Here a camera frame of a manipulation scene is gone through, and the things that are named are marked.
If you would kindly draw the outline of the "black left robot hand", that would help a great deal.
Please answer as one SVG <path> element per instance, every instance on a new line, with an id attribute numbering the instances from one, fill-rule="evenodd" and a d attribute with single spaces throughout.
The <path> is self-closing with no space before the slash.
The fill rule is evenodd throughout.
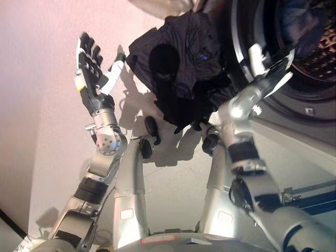
<path id="1" fill-rule="evenodd" d="M 76 47 L 75 86 L 82 104 L 92 116 L 103 109 L 114 109 L 110 92 L 116 85 L 125 64 L 125 53 L 119 51 L 107 71 L 101 69 L 101 48 L 86 32 L 78 39 Z"/>

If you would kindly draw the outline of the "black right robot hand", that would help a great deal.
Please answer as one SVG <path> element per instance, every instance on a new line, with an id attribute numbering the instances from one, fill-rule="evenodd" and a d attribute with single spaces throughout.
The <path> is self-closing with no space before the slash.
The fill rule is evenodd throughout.
<path id="1" fill-rule="evenodd" d="M 295 57 L 295 49 L 286 47 L 278 51 L 275 60 L 267 65 L 265 64 L 267 58 L 262 50 L 258 43 L 253 44 L 248 50 L 251 71 L 261 100 L 273 95 L 293 77 L 289 68 Z"/>

